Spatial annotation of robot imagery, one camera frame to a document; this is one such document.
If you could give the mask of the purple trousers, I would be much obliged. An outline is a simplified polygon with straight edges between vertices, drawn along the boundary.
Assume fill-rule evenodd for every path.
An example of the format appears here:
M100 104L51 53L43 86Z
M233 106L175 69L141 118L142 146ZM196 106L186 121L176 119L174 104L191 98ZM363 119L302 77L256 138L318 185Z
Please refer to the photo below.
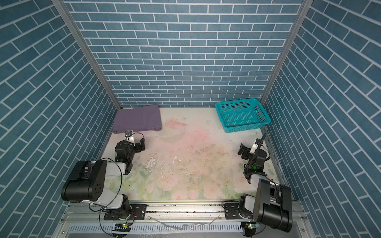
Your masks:
M113 123L113 133L125 131L161 131L162 121L158 105L117 111Z

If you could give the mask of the teal plastic basket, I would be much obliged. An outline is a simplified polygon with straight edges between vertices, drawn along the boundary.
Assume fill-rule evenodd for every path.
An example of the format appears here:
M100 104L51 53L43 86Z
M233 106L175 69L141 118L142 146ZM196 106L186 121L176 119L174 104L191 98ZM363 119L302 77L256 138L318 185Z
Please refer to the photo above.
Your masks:
M271 123L257 99L218 102L215 108L226 133L256 130Z

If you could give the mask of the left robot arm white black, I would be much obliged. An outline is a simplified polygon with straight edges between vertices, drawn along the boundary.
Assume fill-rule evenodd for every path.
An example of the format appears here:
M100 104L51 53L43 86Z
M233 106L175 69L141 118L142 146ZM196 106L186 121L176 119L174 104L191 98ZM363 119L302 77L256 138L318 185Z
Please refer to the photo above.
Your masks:
M128 197L106 188L105 179L128 175L133 167L134 155L144 150L145 138L135 143L134 135L131 134L117 143L115 159L77 162L61 190L61 198L64 201L93 203L101 209L115 212L121 220L128 218L132 211Z

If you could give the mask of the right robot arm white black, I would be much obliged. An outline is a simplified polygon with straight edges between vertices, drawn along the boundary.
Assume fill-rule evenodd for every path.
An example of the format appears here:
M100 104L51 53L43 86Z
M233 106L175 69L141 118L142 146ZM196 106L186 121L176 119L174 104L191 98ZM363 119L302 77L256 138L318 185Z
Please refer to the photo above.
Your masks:
M247 182L256 187L256 195L244 194L240 198L238 214L244 219L289 232L293 225L291 188L269 179L264 172L267 152L258 145L255 150L241 144L238 155L247 161L243 174Z

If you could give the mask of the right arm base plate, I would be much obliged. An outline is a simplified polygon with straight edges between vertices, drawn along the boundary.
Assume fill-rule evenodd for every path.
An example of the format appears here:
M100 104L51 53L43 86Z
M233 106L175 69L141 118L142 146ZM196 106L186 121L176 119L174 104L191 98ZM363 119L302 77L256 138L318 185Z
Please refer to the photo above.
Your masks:
M226 220L252 219L253 217L253 213L240 208L238 202L223 202L222 208L224 209Z

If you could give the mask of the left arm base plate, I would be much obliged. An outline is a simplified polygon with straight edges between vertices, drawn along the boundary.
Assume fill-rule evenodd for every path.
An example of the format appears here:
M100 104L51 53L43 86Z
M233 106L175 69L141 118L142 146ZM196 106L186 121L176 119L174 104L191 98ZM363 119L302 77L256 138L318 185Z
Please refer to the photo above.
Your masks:
M106 209L103 219L105 221L144 220L146 209L146 204L130 204L127 208Z

